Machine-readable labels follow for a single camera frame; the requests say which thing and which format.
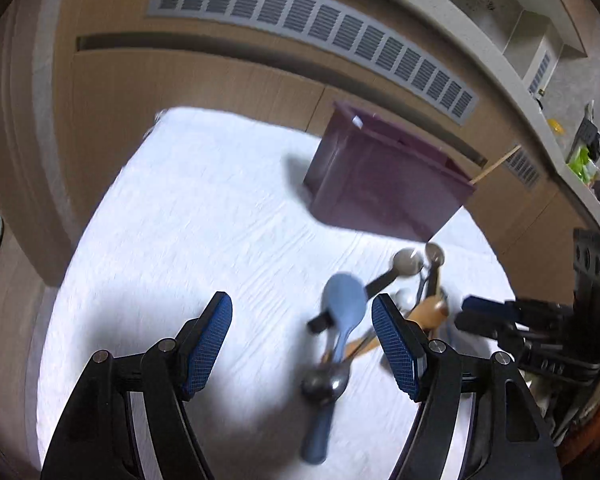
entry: blue spoon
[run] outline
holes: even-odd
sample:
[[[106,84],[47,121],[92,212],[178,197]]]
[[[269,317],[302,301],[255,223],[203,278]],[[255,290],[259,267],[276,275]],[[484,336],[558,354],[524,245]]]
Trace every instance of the blue spoon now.
[[[333,319],[338,339],[331,353],[331,362],[311,370],[301,385],[302,394],[318,405],[318,412],[300,450],[302,459],[314,465],[321,464],[327,458],[335,402],[349,380],[349,363],[342,362],[345,346],[351,331],[365,317],[365,285],[355,276],[339,272],[331,276],[324,286],[322,301]]]

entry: pile of utensils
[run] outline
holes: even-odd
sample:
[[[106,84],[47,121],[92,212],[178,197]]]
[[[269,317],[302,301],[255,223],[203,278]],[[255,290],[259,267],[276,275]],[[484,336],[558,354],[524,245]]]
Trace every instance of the pile of utensils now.
[[[423,274],[425,263],[422,253],[406,248],[394,255],[387,272],[366,286],[357,277],[344,272],[334,274],[327,281],[322,293],[322,313],[307,325],[315,334],[334,329],[336,339],[322,362],[302,379],[303,396],[316,406],[314,420],[300,452],[305,462],[317,465],[326,459],[335,403],[349,383],[350,365],[357,356],[379,346],[373,328],[362,338],[347,344],[349,335],[365,317],[367,302],[397,278],[419,276],[416,307],[410,312],[405,309],[402,314],[417,322],[425,332],[434,330],[447,318],[448,308],[440,289],[440,267],[445,262],[444,252],[439,245],[430,242],[425,246],[425,254],[429,262],[426,275]],[[425,299],[421,301],[425,288]]]

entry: white countertop edge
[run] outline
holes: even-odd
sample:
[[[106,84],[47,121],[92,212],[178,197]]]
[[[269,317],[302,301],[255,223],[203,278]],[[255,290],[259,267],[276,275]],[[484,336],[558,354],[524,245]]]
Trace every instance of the white countertop edge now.
[[[431,24],[480,66],[536,133],[556,173],[574,192],[600,227],[600,202],[565,164],[554,134],[507,59],[469,17],[449,0],[397,0]]]

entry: purple plastic bin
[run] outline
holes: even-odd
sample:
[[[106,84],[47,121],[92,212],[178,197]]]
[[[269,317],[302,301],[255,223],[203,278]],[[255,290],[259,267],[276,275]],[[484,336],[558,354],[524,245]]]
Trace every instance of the purple plastic bin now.
[[[474,192],[438,148],[341,103],[304,184],[320,222],[419,242],[430,240]]]

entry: cabinet door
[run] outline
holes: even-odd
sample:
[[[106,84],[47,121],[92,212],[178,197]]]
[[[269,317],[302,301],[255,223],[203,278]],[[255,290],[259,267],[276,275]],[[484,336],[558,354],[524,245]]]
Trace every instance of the cabinet door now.
[[[79,52],[72,66],[67,186],[87,224],[159,111],[212,108],[305,130],[324,85],[263,65],[209,54],[151,49]]]

